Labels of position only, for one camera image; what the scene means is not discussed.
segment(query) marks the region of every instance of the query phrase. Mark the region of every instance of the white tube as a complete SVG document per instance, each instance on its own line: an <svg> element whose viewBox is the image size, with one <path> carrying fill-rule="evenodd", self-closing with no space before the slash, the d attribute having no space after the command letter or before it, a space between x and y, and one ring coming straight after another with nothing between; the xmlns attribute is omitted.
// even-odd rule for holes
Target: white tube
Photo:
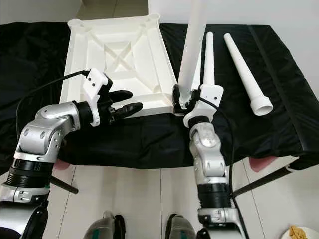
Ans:
<svg viewBox="0 0 319 239"><path fill-rule="evenodd" d="M213 33L206 34L204 84L215 85Z"/></svg>
<svg viewBox="0 0 319 239"><path fill-rule="evenodd" d="M269 98L267 96L264 96L229 33L226 33L224 35L224 40L226 42L230 55L233 58L239 76L244 84L246 92L250 98L251 109L257 116L268 114L273 109L273 105L271 104Z"/></svg>
<svg viewBox="0 0 319 239"><path fill-rule="evenodd" d="M187 35L181 60L178 85L181 103L189 100L197 57L207 23L207 0L192 0Z"/></svg>

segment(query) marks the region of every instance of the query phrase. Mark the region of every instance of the wire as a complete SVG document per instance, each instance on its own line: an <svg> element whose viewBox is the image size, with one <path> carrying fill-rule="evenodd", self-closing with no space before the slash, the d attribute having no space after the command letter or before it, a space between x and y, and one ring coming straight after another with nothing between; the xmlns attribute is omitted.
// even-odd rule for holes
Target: wire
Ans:
<svg viewBox="0 0 319 239"><path fill-rule="evenodd" d="M200 101L203 101L205 102L206 104L209 104L210 106L213 106L217 111L219 111L222 116L225 118L226 122L227 122L227 125L228 125L228 128L229 128L229 131L230 131L230 136L231 136L231 153L230 153L230 164L229 164L229 191L230 191L230 196L235 204L235 207L237 208L238 210L238 214L239 214L239 219L240 219L240 222L242 224L242 227L243 227L243 230L244 230L244 233L245 233L245 237L247 239L249 239L249 236L248 236L248 233L247 233L247 229L246 229L246 226L244 224L244 219L243 219L243 216L240 212L240 209L238 207L238 204L237 204L237 201L235 199L235 196L233 195L233 164L234 164L234 154L235 154L235 140L234 140L234 131L233 131L233 128L230 124L230 121L227 117L227 115L225 114L225 112L220 108L218 107L217 105L215 105L214 103L202 98L202 97L199 97L199 100Z"/></svg>
<svg viewBox="0 0 319 239"><path fill-rule="evenodd" d="M30 95L32 95L33 93L44 89L45 87L48 87L48 86L50 86L50 85L52 85L52 84L54 84L54 83L57 83L57 82L59 82L59 81L64 81L64 80L66 80L66 79L68 79L68 78L71 78L71 77L73 77L73 76L77 76L77 75L81 75L81 74L84 75L84 76L88 76L89 72L90 72L90 71L77 71L77 72L74 72L74 73L72 73L72 74L69 74L69 75L60 77L60 78L58 78L58 79L56 79L56 80L54 80L54 81L48 82L48 83L46 83L46 84L44 84L44 85L42 85L42 86L39 86L39 87L37 87L37 88L35 88L35 89L29 91L28 93L26 93L26 94L20 99L20 101L19 101L19 103L18 103L18 105L17 105L17 107L16 107L16 111L15 111L15 127L16 127L17 140L19 141L20 132L21 132L21 130L20 130L20 125L19 125L20 108L21 108L22 102L23 102L26 98L28 98L28 97L29 97Z"/></svg>

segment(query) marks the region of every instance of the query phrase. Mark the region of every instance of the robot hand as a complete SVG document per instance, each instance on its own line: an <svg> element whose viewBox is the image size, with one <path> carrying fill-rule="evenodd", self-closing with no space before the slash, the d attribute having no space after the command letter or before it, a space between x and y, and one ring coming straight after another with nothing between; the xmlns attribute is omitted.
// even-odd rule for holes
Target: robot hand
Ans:
<svg viewBox="0 0 319 239"><path fill-rule="evenodd" d="M132 93L109 92L111 86L112 81L93 68L83 85L86 101L45 106L24 127L9 176L0 187L0 238L42 238L48 218L50 177L68 133L89 125L111 125L142 109L142 103L112 107L114 102L131 98Z"/></svg>

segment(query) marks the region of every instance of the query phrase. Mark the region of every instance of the white floor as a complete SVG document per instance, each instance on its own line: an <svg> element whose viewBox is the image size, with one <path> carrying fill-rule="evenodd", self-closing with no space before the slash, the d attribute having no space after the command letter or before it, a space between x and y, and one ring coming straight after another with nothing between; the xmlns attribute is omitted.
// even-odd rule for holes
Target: white floor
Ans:
<svg viewBox="0 0 319 239"><path fill-rule="evenodd" d="M234 187L252 182L294 159L280 158L260 173L245 159L235 164ZM78 187L76 195L55 186L49 196L49 221L44 239L80 239L105 210L122 214L128 239L164 237L170 214L197 220L197 191L192 167L137 170L120 167L72 166L54 175ZM290 225L319 231L319 166L294 172L238 196L251 239L279 239Z"/></svg>

